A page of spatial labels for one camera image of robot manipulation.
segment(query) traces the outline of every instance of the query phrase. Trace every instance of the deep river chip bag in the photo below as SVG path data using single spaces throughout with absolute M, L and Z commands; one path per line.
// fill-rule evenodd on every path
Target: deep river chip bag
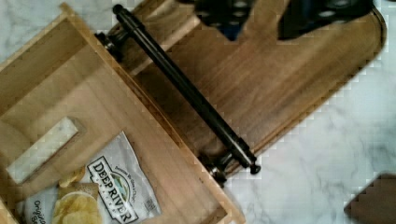
M 85 175 L 79 183 L 92 182 L 99 186 L 97 201 L 103 224 L 135 224 L 161 214 L 125 133 L 120 133 L 86 164 Z M 58 188 L 45 189 L 19 203 L 22 222 L 50 224 Z

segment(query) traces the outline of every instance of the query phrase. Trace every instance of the potato chip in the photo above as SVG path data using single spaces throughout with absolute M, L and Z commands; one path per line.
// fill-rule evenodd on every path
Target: potato chip
M 93 197 L 97 197 L 97 193 L 92 196 L 97 190 L 96 184 L 72 184 L 60 190 L 52 224 L 102 224 L 98 204 Z

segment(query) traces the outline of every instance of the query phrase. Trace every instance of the black object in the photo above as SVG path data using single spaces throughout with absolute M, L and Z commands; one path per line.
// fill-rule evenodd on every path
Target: black object
M 248 20 L 255 0 L 177 0 L 194 4 L 194 11 L 201 22 L 217 28 L 229 40 L 234 41 Z
M 163 49 L 156 43 L 151 35 L 145 30 L 144 25 L 131 12 L 123 8 L 121 5 L 115 5 L 113 12 L 117 15 L 123 30 L 119 30 L 113 37 L 104 38 L 103 34 L 99 34 L 104 39 L 113 52 L 118 53 L 114 43 L 109 44 L 107 41 L 117 40 L 119 46 L 127 37 L 132 37 L 136 43 L 147 53 L 155 64 L 163 71 L 172 84 L 186 98 L 190 105 L 197 111 L 201 118 L 218 136 L 221 142 L 229 149 L 229 152 L 222 158 L 215 161 L 203 158 L 203 164 L 206 165 L 208 171 L 222 185 L 226 180 L 225 169 L 233 159 L 237 160 L 244 168 L 250 168 L 250 173 L 257 174 L 261 167 L 256 165 L 257 158 L 249 150 L 248 144 L 233 131 L 233 129 L 225 122 L 213 106 L 206 98 L 195 88 L 195 86 L 187 79 L 177 65 L 166 55 Z
M 367 15 L 373 0 L 291 0 L 278 24 L 278 39 L 288 40 L 333 22 Z

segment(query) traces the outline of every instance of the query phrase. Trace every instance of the black metal handle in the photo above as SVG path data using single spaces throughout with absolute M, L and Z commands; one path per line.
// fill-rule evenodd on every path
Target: black metal handle
M 237 136 L 206 98 L 187 79 L 178 66 L 166 55 L 163 49 L 146 31 L 142 22 L 121 5 L 115 5 L 113 12 L 117 15 L 117 20 L 120 22 L 122 28 L 147 53 L 151 60 L 157 64 L 172 84 L 219 137 L 220 141 L 231 151 L 233 157 L 243 167 L 250 167 L 252 174 L 257 174 L 261 167 L 256 165 L 255 161 L 257 159 L 249 150 L 248 144 Z

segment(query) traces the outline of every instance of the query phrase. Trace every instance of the light wood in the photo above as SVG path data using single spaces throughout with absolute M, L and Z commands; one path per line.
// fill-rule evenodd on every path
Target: light wood
M 11 125 L 0 120 L 0 164 L 8 167 L 26 148 L 31 145 L 30 140 Z
M 180 4 L 175 0 L 143 1 L 134 10 L 134 14 L 147 25 L 147 31 L 164 49 L 170 49 L 199 24 L 193 14 L 193 6 Z M 127 70 L 134 70 L 135 75 L 151 63 L 147 54 L 132 38 L 122 46 L 122 51 L 125 62 L 122 66 Z
M 163 210 L 161 216 L 144 223 L 198 224 L 213 214 L 231 217 L 236 223 L 245 222 L 158 108 L 100 45 L 83 20 L 67 5 L 63 4 L 62 9 L 62 19 L 52 23 L 53 30 L 77 34 L 73 38 L 82 45 L 74 48 L 74 52 L 68 51 L 71 56 L 64 55 L 62 64 L 50 70 L 45 78 L 36 74 L 40 81 L 34 86 L 24 80 L 30 76 L 21 76 L 19 88 L 7 92 L 7 96 L 20 96 L 19 90 L 25 86 L 29 86 L 29 91 L 11 105 L 5 106 L 4 101 L 0 101 L 0 107 L 4 108 L 0 120 L 21 131 L 32 142 L 66 116 L 78 119 L 86 132 L 52 158 L 43 172 L 20 187 L 1 169 L 0 196 L 7 208 L 12 211 L 15 202 L 55 184 L 62 176 L 84 165 L 120 131 L 125 131 Z M 61 24 L 74 31 L 63 30 Z M 55 48 L 58 43 L 62 41 L 49 39 L 42 47 L 33 43 L 30 48 L 34 50 L 27 49 L 26 53 L 33 56 L 43 53 L 43 58 L 49 58 L 50 52 L 47 54 L 42 48 Z M 30 65 L 30 61 L 17 62 L 19 67 Z M 38 62 L 36 66 L 47 66 L 47 61 Z M 0 71 L 0 79 L 12 76 L 7 65 Z
M 9 176 L 16 184 L 32 178 L 31 176 L 40 169 L 45 169 L 43 165 L 59 150 L 67 144 L 72 144 L 82 129 L 83 127 L 78 124 L 77 120 L 69 117 L 62 118 L 8 166 Z
M 200 24 L 167 51 L 255 153 L 323 104 L 374 58 L 386 36 L 386 25 L 374 10 L 347 24 L 278 41 L 277 22 L 288 2 L 258 0 L 236 42 Z M 145 24 L 150 30 L 151 24 Z M 126 59 L 123 65 L 134 76 L 141 63 Z M 196 154 L 224 152 L 220 140 L 155 64 L 134 80 Z
M 14 216 L 8 211 L 6 205 L 0 200 L 0 223 L 3 224 L 18 224 Z

